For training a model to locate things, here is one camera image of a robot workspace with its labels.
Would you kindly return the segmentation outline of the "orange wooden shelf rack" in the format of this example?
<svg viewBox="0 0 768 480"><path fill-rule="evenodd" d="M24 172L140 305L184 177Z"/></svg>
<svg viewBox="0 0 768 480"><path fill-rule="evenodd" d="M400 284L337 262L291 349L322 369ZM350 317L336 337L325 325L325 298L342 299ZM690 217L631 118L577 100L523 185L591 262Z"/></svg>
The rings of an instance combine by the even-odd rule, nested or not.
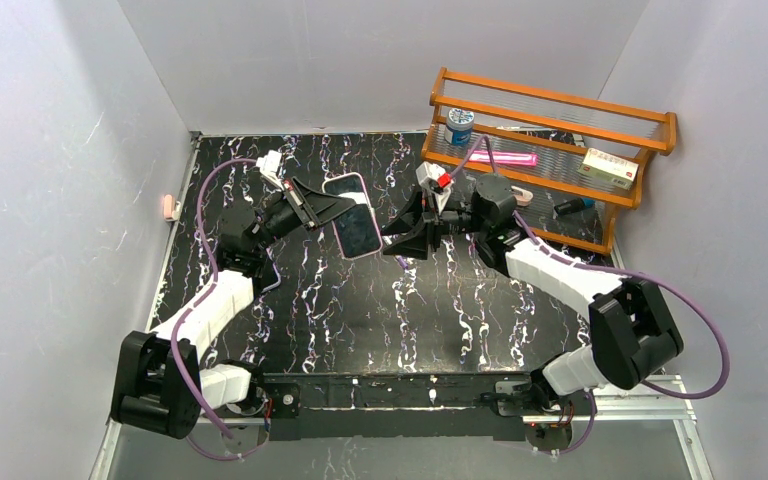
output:
<svg viewBox="0 0 768 480"><path fill-rule="evenodd" d="M554 241L609 254L618 214L643 200L643 177L657 155L672 153L678 140L678 116L577 95L495 80L443 67L431 89L432 123L421 149L425 161L457 165L466 146L444 139L450 108L475 113L473 137L485 135L493 152L535 153L533 167L499 166L515 185L534 195L525 209L536 234ZM630 190L578 172L588 148L639 164ZM574 198L595 206L557 216L553 207Z"/></svg>

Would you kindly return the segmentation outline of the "blue white round jar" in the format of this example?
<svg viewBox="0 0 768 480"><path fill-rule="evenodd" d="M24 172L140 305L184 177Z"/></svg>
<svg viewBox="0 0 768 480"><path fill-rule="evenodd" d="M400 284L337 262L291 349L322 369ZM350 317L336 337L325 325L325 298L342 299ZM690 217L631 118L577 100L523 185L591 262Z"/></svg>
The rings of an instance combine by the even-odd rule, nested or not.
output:
<svg viewBox="0 0 768 480"><path fill-rule="evenodd" d="M475 113L461 108L450 108L446 115L444 139L454 146L470 143Z"/></svg>

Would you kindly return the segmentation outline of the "aluminium frame rail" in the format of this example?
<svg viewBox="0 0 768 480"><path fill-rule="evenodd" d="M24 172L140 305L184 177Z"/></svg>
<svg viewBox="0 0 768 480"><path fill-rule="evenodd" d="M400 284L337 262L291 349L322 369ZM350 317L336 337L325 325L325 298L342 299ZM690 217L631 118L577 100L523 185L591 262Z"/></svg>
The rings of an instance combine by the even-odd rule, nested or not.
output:
<svg viewBox="0 0 768 480"><path fill-rule="evenodd" d="M274 401L261 386L263 378L262 375L255 376L255 387L251 391L254 399L217 408L216 412L222 421L244 416L262 416L273 421ZM691 414L688 401L660 394L645 386L636 386L629 391L605 386L590 393L578 391L549 402L566 410L562 420L553 423L561 426L575 420L585 420L590 414L617 420L673 419Z"/></svg>

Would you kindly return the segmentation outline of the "purple capped white marker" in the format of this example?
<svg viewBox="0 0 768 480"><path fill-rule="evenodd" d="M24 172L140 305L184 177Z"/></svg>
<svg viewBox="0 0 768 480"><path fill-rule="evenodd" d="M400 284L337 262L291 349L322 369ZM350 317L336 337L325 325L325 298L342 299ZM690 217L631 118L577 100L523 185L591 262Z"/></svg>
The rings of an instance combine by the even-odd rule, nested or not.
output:
<svg viewBox="0 0 768 480"><path fill-rule="evenodd" d="M410 265L401 256L395 256L394 258L403 269L407 270L410 268Z"/></svg>

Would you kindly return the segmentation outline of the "phone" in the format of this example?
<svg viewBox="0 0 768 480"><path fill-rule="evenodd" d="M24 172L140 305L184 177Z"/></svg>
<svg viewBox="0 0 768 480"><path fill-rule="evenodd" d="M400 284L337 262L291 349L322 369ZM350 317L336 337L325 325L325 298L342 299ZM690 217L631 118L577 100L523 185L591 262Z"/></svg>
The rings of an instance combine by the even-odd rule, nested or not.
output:
<svg viewBox="0 0 768 480"><path fill-rule="evenodd" d="M323 191L355 202L333 222L342 256L355 260L378 253L383 248L374 208L370 204L363 177L357 172L325 179Z"/></svg>

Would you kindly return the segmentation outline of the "white red small box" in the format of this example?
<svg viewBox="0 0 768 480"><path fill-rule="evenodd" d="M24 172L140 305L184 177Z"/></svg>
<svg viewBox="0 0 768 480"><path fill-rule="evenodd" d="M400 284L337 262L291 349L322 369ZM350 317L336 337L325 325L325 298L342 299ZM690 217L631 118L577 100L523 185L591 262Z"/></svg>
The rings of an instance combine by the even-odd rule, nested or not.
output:
<svg viewBox="0 0 768 480"><path fill-rule="evenodd" d="M637 177L638 169L639 164L635 161L588 148L578 172L608 182L614 187L630 190Z"/></svg>

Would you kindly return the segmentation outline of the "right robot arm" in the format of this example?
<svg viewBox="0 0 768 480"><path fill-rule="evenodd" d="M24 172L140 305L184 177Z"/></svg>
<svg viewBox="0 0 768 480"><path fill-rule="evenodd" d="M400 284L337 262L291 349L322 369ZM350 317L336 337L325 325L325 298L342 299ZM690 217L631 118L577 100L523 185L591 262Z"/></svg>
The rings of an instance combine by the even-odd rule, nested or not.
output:
<svg viewBox="0 0 768 480"><path fill-rule="evenodd" d="M451 198L430 180L414 188L405 206L382 228L392 239L386 255L428 258L445 235L467 233L482 262L561 301L589 323L590 342L561 353L530 374L530 397L551 400L611 384L630 390L677 357L683 339L658 285L595 271L532 239L517 222L510 181L489 173L467 200Z"/></svg>

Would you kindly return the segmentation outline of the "pink wall clip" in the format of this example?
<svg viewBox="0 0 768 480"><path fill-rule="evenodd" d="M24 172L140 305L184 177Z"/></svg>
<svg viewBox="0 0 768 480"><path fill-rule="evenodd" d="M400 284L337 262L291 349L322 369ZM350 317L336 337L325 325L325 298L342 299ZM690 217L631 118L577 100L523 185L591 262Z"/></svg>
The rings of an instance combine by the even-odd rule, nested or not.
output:
<svg viewBox="0 0 768 480"><path fill-rule="evenodd" d="M176 222L180 217L181 205L179 201L170 194L164 195L162 199L162 216L166 222Z"/></svg>

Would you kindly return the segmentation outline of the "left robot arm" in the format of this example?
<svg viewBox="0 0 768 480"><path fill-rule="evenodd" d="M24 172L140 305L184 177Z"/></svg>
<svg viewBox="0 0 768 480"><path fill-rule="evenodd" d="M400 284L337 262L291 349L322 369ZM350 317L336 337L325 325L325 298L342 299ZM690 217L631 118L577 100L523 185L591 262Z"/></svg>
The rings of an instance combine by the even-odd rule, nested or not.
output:
<svg viewBox="0 0 768 480"><path fill-rule="evenodd" d="M254 399L256 368L230 361L203 370L208 347L240 312L279 284L268 253L273 243L297 228L319 229L368 204L365 190L326 193L291 178L262 209L249 201L226 208L217 228L213 279L171 318L123 339L111 419L183 439L207 416L228 434L216 410Z"/></svg>

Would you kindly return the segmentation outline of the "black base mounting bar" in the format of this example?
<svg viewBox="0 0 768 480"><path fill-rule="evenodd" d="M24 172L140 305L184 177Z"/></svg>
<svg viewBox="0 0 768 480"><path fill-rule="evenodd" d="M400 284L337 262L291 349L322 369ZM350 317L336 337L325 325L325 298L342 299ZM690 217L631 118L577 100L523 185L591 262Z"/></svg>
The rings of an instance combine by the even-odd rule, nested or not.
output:
<svg viewBox="0 0 768 480"><path fill-rule="evenodd" d="M523 373L267 374L280 441L355 437L491 437L517 441L566 410Z"/></svg>

